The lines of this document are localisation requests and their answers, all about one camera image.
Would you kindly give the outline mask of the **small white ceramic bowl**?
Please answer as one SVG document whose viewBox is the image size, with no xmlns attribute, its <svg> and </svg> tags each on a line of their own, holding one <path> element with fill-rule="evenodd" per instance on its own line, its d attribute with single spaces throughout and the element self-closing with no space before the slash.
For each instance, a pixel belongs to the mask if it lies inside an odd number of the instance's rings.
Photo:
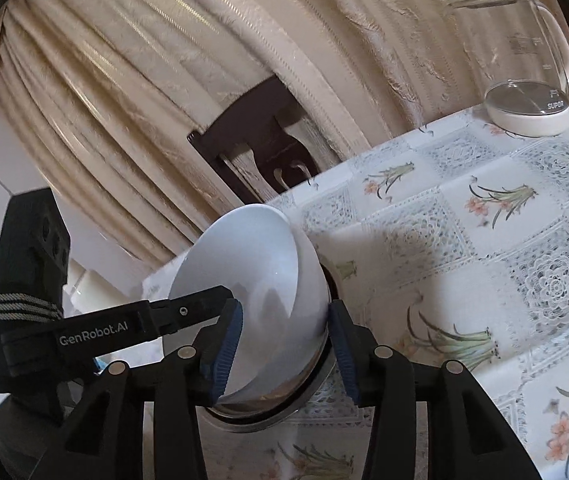
<svg viewBox="0 0 569 480">
<path fill-rule="evenodd" d="M 329 289 L 315 247 L 267 205 L 225 214 L 178 268 L 168 296 L 222 285 L 243 308 L 243 327 L 220 403 L 283 393 L 324 342 Z"/>
</svg>

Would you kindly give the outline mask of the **cream thermos jug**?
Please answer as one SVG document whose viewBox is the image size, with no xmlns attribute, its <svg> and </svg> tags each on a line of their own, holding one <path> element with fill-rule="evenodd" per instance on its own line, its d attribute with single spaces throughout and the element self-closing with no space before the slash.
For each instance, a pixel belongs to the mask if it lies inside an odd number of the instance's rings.
<svg viewBox="0 0 569 480">
<path fill-rule="evenodd" d="M 105 278 L 74 259 L 68 263 L 68 278 L 63 289 L 73 308 L 81 314 L 114 307 L 120 300 L 120 292 Z"/>
</svg>

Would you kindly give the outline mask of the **glass electric kettle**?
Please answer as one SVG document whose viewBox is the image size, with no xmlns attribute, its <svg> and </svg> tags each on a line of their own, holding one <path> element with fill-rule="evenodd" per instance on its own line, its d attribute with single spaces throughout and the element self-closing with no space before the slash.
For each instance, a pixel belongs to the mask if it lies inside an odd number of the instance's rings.
<svg viewBox="0 0 569 480">
<path fill-rule="evenodd" d="M 446 0 L 486 112 L 519 136 L 569 128 L 569 42 L 538 0 Z"/>
</svg>

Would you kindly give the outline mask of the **large steel bowl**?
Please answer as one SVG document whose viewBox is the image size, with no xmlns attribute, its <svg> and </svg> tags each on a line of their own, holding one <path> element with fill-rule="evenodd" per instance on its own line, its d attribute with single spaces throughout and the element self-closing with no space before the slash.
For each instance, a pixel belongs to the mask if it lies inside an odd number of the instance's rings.
<svg viewBox="0 0 569 480">
<path fill-rule="evenodd" d="M 231 434 L 266 430 L 298 412 L 320 389 L 335 367 L 329 333 L 324 330 L 321 346 L 301 374 L 258 400 L 200 408 L 205 422 Z"/>
</svg>

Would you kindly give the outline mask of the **floral lace tablecloth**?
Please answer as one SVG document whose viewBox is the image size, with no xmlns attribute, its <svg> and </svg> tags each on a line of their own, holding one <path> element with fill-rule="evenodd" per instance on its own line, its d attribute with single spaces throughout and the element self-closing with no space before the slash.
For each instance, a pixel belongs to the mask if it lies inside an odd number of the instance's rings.
<svg viewBox="0 0 569 480">
<path fill-rule="evenodd" d="M 469 108 L 274 200 L 358 324 L 461 361 L 546 479 L 569 479 L 569 128 L 526 139 Z"/>
</svg>

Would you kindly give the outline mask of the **dark wooden chair back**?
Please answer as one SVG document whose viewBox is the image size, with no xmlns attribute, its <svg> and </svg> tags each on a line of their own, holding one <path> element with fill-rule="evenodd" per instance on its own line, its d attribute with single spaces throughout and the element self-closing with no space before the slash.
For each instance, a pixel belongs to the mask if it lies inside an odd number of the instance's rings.
<svg viewBox="0 0 569 480">
<path fill-rule="evenodd" d="M 286 133 L 277 115 L 297 103 L 291 91 L 271 76 L 237 98 L 203 132 L 188 141 L 242 203 L 258 204 L 260 196 L 231 169 L 232 153 L 245 146 L 260 177 L 278 194 L 320 174 L 301 141 Z"/>
</svg>

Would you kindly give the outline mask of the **small steel bowl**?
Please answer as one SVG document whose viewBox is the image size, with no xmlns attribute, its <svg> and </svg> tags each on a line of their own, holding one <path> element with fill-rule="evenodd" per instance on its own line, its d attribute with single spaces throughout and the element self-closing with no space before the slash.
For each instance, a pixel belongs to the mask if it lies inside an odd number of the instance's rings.
<svg viewBox="0 0 569 480">
<path fill-rule="evenodd" d="M 331 370 L 324 275 L 302 278 L 286 310 L 275 289 L 256 308 L 244 309 L 244 327 L 227 392 L 205 411 L 230 432 L 274 426 L 298 410 Z"/>
</svg>

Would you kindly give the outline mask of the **beige curtain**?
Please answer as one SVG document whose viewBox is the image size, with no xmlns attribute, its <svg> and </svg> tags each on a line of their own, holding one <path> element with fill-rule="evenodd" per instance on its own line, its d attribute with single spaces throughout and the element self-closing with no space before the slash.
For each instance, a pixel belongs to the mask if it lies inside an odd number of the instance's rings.
<svg viewBox="0 0 569 480">
<path fill-rule="evenodd" d="M 190 132 L 265 79 L 321 169 L 476 103 L 444 2 L 9 0 L 0 110 L 56 191 L 162 266 L 239 203 Z"/>
</svg>

